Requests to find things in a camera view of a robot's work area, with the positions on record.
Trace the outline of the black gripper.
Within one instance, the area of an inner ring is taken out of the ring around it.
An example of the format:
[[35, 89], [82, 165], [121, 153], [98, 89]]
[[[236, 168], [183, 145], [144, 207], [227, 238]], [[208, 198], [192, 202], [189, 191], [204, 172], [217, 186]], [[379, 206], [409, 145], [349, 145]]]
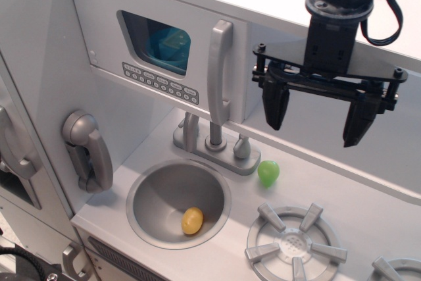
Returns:
[[349, 102], [344, 147], [359, 144], [379, 110], [392, 110], [407, 72], [355, 43], [357, 25], [312, 19], [304, 39], [259, 43], [253, 80], [262, 88], [266, 122], [282, 126], [290, 90]]

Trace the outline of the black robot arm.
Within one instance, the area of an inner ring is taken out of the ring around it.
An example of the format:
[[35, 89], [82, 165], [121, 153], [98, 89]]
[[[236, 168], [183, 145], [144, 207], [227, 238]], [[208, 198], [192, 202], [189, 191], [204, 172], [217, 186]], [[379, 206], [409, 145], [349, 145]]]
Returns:
[[[402, 24], [396, 0], [386, 1]], [[253, 80], [262, 89], [266, 121], [280, 129], [291, 90], [347, 101], [343, 141], [357, 145], [378, 114], [395, 108], [408, 74], [355, 47], [358, 32], [368, 35], [374, 0], [305, 0], [305, 6], [311, 15], [306, 39], [260, 43], [253, 50]]]

